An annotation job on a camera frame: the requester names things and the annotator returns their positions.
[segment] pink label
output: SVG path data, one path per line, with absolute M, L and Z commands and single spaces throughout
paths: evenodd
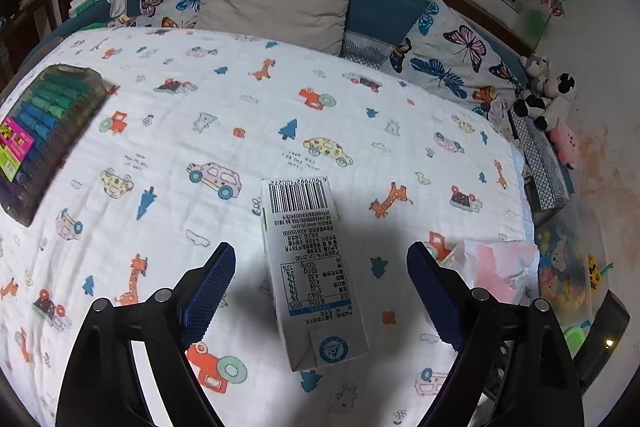
M 0 142 L 22 163 L 34 139 L 13 118 L 6 118 L 0 124 Z

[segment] nutrition facts table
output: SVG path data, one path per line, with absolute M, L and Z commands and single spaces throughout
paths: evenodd
M 350 306 L 342 256 L 332 255 L 280 265 L 289 315 L 302 315 Z

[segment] pink plush toy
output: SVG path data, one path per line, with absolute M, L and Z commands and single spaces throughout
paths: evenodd
M 579 160 L 578 140 L 571 128 L 559 123 L 558 127 L 549 131 L 549 138 L 556 144 L 558 159 L 570 169 L 575 169 Z

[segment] orange butterfly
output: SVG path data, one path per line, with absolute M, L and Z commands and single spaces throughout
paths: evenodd
M 480 102 L 482 102 L 480 104 L 480 108 L 483 111 L 489 112 L 489 110 L 491 109 L 491 103 L 495 100 L 494 86 L 481 87 L 480 91 L 474 91 L 473 97 L 474 100 L 479 100 Z
M 186 24 L 184 23 L 184 21 L 180 22 L 182 24 L 182 26 L 178 26 L 178 23 L 174 22 L 173 19 L 171 19 L 171 17 L 162 17 L 162 28 L 195 28 L 196 26 L 196 21 L 193 22 L 187 22 Z

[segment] patterned bedsheet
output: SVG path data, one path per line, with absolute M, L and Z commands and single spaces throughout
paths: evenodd
M 522 159 L 489 123 L 338 57 L 181 29 L 76 33 L 11 100 L 60 62 L 120 88 L 33 224 L 0 213 L 0 367 L 34 417 L 54 425 L 66 360 L 94 299 L 144 301 L 226 241 L 236 275 L 189 357 L 226 425 L 416 425 L 455 353 L 407 276 L 407 247 L 430 234 L 448 248 L 532 239 Z M 267 282 L 260 181 L 315 174 L 331 183 L 370 355 L 292 373 Z M 152 389 L 144 350 L 136 354 Z M 157 391 L 147 400 L 155 422 L 170 425 Z

